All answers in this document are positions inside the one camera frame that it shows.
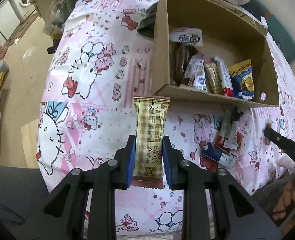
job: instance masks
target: snack package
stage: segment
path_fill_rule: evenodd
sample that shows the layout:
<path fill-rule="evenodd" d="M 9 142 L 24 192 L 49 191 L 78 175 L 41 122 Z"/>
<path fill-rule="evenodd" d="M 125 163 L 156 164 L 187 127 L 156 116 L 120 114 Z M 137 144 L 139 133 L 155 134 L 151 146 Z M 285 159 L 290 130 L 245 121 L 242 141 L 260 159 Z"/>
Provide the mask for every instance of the snack package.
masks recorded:
<path fill-rule="evenodd" d="M 220 132 L 218 134 L 216 143 L 214 144 L 219 150 L 224 152 L 227 155 L 230 155 L 230 149 L 224 148 L 224 142 L 227 136 L 230 134 L 231 130 L 231 117 L 232 111 L 230 109 L 226 109 L 223 115 L 223 121 L 221 124 Z"/>
<path fill-rule="evenodd" d="M 244 100 L 254 99 L 254 84 L 251 60 L 245 60 L 228 67 L 232 79 L 234 97 Z"/>
<path fill-rule="evenodd" d="M 206 69 L 213 94 L 223 95 L 221 80 L 214 59 L 204 60 L 204 68 Z"/>
<path fill-rule="evenodd" d="M 202 90 L 202 91 L 207 92 L 203 61 L 201 61 L 201 63 L 199 64 L 199 66 L 194 74 L 194 82 L 193 82 L 192 86 L 198 90 Z"/>
<path fill-rule="evenodd" d="M 229 156 L 221 152 L 219 149 L 213 147 L 212 143 L 207 143 L 207 145 L 202 147 L 202 154 L 209 157 L 212 160 L 220 163 L 221 165 L 232 169 L 236 163 L 236 158 Z"/>
<path fill-rule="evenodd" d="M 177 28 L 169 34 L 171 41 L 180 42 L 185 45 L 202 46 L 203 33 L 195 28 Z"/>
<path fill-rule="evenodd" d="M 184 72 L 189 62 L 189 50 L 184 44 L 180 44 L 179 47 L 174 51 L 175 57 L 175 68 L 174 68 L 174 81 L 180 85 L 184 77 Z"/>
<path fill-rule="evenodd" d="M 237 150 L 238 148 L 238 141 L 237 141 L 237 129 L 239 126 L 240 118 L 243 116 L 243 112 L 238 107 L 233 108 L 232 113 L 232 126 L 230 130 L 230 134 L 228 138 L 226 138 L 224 142 L 224 148 L 228 148 L 231 150 Z"/>
<path fill-rule="evenodd" d="M 162 140 L 169 98 L 134 97 L 137 113 L 132 186 L 163 188 Z"/>
<path fill-rule="evenodd" d="M 186 67 L 184 78 L 182 79 L 181 84 L 185 86 L 190 86 L 189 84 L 193 83 L 195 72 L 198 68 L 198 65 L 200 64 L 202 59 L 202 55 L 195 55 L 191 57 L 191 60 Z"/>
<path fill-rule="evenodd" d="M 221 78 L 223 95 L 227 97 L 234 97 L 232 81 L 227 66 L 224 64 L 224 61 L 218 56 L 215 56 L 214 60 L 216 62 L 218 74 Z"/>
<path fill-rule="evenodd" d="M 184 73 L 182 84 L 207 92 L 204 65 L 201 54 L 191 57 Z"/>

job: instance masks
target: brown snack package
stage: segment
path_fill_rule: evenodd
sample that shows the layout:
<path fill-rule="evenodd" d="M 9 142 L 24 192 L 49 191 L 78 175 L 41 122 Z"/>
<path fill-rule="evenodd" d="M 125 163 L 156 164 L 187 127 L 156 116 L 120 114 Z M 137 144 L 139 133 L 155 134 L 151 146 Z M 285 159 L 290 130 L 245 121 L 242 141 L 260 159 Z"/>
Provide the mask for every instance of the brown snack package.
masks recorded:
<path fill-rule="evenodd" d="M 137 113 L 132 186 L 163 188 L 162 140 L 169 98 L 134 97 Z"/>
<path fill-rule="evenodd" d="M 175 68 L 173 79 L 177 84 L 182 82 L 184 72 L 188 65 L 189 50 L 186 45 L 180 44 L 177 50 L 174 52 L 175 56 Z"/>

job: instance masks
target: bed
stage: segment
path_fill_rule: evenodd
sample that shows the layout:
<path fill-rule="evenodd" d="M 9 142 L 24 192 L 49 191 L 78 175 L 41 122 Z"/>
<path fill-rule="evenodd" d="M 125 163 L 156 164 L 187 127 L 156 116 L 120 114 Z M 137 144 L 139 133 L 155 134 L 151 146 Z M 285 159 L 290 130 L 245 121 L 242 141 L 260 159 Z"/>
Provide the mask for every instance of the bed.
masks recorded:
<path fill-rule="evenodd" d="M 153 54 L 153 41 L 136 29 L 146 9 L 157 1 L 79 0 L 65 22 L 49 68 L 38 124 L 36 158 L 49 191 L 73 168 L 95 169 L 113 158 L 128 136 L 135 134 L 133 96 L 150 94 Z M 276 165 L 284 153 L 264 143 L 266 123 L 295 141 L 295 78 L 270 34 L 267 41 L 280 107 L 242 109 L 238 129 L 242 148 L 232 152 L 237 161 L 230 170 L 251 195 L 286 170 Z M 201 166 L 200 145 L 213 141 L 224 109 L 171 100 L 164 134 L 186 159 Z M 115 206 L 118 236 L 173 233 L 175 238 L 182 228 L 183 192 L 171 191 L 165 176 L 164 189 L 130 186 L 127 191 L 117 190 Z M 89 205 L 86 210 L 85 227 Z"/>

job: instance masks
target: red and white snack wrapper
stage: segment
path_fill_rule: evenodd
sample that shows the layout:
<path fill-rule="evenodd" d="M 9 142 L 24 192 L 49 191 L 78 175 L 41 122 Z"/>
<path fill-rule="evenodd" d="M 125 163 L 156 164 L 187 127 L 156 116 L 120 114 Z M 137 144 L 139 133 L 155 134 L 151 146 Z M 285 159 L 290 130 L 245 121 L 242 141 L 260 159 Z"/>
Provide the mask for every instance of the red and white snack wrapper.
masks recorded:
<path fill-rule="evenodd" d="M 216 143 L 214 144 L 215 147 L 217 147 L 222 152 L 228 155 L 230 154 L 230 149 L 224 149 L 224 142 L 225 142 L 225 137 L 230 134 L 231 116 L 232 116 L 232 111 L 230 109 L 226 109 L 223 115 L 223 121 L 221 124 L 220 132 L 218 134 L 218 138 L 216 140 Z"/>
<path fill-rule="evenodd" d="M 224 142 L 224 148 L 237 150 L 238 148 L 237 129 L 238 129 L 239 121 L 242 115 L 243 115 L 243 112 L 240 110 L 240 108 L 235 106 L 232 112 L 232 125 L 231 125 L 230 134 Z"/>
<path fill-rule="evenodd" d="M 223 95 L 227 97 L 234 97 L 232 81 L 227 66 L 224 64 L 224 61 L 218 56 L 215 56 L 214 60 L 216 62 L 218 74 L 221 78 Z"/>

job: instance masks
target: red bow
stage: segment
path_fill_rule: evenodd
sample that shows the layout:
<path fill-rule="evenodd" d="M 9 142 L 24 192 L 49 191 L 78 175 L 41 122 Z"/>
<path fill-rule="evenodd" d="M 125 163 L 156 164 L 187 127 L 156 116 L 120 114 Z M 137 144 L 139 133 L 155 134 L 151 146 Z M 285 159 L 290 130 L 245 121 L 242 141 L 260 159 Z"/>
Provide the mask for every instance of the red bow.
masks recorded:
<path fill-rule="evenodd" d="M 36 153 L 36 157 L 37 157 L 37 160 L 39 160 L 41 158 L 41 151 L 40 150 Z"/>
<path fill-rule="evenodd" d="M 87 124 L 87 123 L 84 123 L 84 129 L 85 130 L 91 130 L 91 125 L 90 124 Z"/>
<path fill-rule="evenodd" d="M 134 22 L 130 16 L 126 15 L 122 18 L 122 22 L 125 22 L 128 26 L 128 30 L 129 31 L 132 31 L 134 30 L 137 26 L 138 26 L 138 23 L 137 22 Z"/>
<path fill-rule="evenodd" d="M 68 97 L 71 98 L 75 94 L 75 91 L 78 87 L 78 82 L 77 81 L 74 82 L 72 77 L 68 77 L 64 81 L 63 87 L 66 87 L 68 89 Z"/>

